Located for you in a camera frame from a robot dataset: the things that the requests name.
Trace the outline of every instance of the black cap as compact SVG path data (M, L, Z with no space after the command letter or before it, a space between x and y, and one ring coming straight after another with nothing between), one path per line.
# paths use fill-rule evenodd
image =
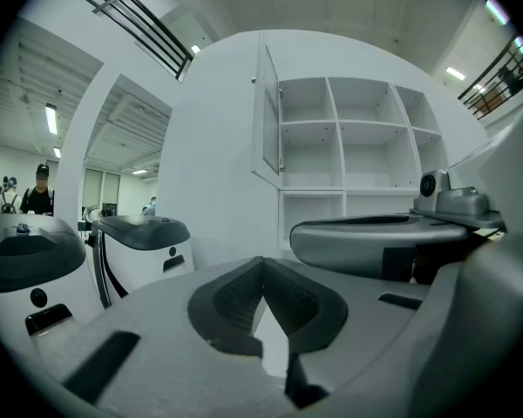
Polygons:
M37 167L37 173L41 175L49 176L49 166L46 164L39 164Z

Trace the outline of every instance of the white cabinet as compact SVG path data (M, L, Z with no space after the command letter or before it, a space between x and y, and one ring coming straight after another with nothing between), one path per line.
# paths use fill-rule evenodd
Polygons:
M447 159L420 91L361 78L279 80L261 36L252 171L280 190L279 247L315 219L407 212Z

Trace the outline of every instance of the black t-shirt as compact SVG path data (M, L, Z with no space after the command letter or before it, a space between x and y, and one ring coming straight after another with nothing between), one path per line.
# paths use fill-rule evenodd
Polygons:
M31 194L28 194L29 189L25 191L24 199L21 201L21 211L27 213L33 211L37 215L43 213L50 213L54 215L54 191L52 192L52 198L49 197L49 190L47 188L43 193L37 192L37 188L34 188Z

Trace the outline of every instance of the black metal railing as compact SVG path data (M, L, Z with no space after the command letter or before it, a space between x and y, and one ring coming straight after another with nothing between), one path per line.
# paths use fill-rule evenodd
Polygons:
M192 54L140 0L85 0L136 39L136 43L178 80Z
M481 119L522 89L523 37L515 35L458 99Z

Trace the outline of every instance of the fluorescent light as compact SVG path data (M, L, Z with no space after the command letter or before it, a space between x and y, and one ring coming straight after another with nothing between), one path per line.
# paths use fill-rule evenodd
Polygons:
M58 135L56 128L56 107L51 104L44 106L44 113L46 114L46 122L49 125L49 132L53 135Z
M488 0L486 2L488 8L501 24L506 24L509 21L509 16L502 10L502 7L496 0Z
M454 70L451 66L448 66L446 71L448 73L450 73L451 75L455 76L459 80L464 80L465 79L465 75L464 74L461 74L459 71Z
M523 54L523 37L522 36L516 37L515 44L520 48L521 54Z

